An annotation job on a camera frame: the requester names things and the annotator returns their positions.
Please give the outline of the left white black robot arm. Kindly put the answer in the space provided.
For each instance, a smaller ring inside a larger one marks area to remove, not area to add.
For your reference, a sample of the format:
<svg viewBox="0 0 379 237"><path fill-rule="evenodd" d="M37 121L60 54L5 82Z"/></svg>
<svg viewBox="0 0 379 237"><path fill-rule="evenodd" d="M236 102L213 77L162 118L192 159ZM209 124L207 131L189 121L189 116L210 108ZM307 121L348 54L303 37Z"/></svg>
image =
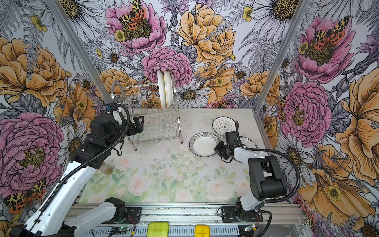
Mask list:
<svg viewBox="0 0 379 237"><path fill-rule="evenodd" d="M107 198L99 206L73 219L66 215L80 191L99 170L105 159L124 139L144 130L144 116L132 117L122 104L107 105L107 113L91 123L91 133L71 156L63 177L42 206L25 224L13 227L11 237L80 237L107 221L122 222L127 218L125 202Z"/></svg>

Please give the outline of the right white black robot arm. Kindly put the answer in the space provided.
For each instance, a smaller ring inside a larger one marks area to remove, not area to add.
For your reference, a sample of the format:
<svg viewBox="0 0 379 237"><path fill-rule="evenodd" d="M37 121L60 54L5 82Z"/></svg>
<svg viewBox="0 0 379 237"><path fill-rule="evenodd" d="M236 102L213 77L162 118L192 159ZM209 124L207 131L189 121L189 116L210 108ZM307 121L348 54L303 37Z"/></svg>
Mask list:
<svg viewBox="0 0 379 237"><path fill-rule="evenodd" d="M287 194L277 157L242 144L236 131L227 132L226 141L220 141L214 151L225 163L237 161L248 166L249 189L238 197L235 206L221 208L223 222L261 222L260 212L265 202Z"/></svg>

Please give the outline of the chrome wire dish rack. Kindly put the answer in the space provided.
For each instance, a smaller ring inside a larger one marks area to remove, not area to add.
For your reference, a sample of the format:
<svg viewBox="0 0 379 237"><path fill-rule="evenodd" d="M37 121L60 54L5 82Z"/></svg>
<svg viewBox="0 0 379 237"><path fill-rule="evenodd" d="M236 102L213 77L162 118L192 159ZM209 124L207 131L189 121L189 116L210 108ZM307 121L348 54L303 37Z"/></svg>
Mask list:
<svg viewBox="0 0 379 237"><path fill-rule="evenodd" d="M124 98L122 104L128 107L131 117L138 118L144 127L142 132L127 137L134 151L137 151L136 145L139 143L173 139L178 139L181 144L184 142L176 87L174 84L171 85L169 91L172 97L171 105L164 107L159 94L154 94L152 91L152 88L158 85L158 83L149 83L123 87L120 81L112 83L112 99L116 99L116 90L119 89Z"/></svg>

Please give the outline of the plain white plate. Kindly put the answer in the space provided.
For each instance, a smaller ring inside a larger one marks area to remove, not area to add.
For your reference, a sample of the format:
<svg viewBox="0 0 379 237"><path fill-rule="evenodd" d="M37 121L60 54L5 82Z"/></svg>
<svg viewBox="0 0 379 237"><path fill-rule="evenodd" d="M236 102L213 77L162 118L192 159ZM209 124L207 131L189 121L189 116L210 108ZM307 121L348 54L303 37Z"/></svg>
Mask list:
<svg viewBox="0 0 379 237"><path fill-rule="evenodd" d="M250 148L250 149L257 149L258 148L257 144L250 138L242 136L240 138L240 140L241 140L242 144L244 145L245 150L246 150L246 148Z"/></svg>

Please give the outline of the black striped rim plate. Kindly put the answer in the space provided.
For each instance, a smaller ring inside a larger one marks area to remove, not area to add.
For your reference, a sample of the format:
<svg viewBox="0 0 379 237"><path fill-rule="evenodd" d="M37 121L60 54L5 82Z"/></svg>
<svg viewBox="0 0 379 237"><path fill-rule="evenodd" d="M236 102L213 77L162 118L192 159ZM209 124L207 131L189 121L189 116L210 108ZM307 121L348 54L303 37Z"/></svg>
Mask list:
<svg viewBox="0 0 379 237"><path fill-rule="evenodd" d="M216 154L215 147L220 139L213 133L201 132L189 141L189 148L198 157L207 158Z"/></svg>

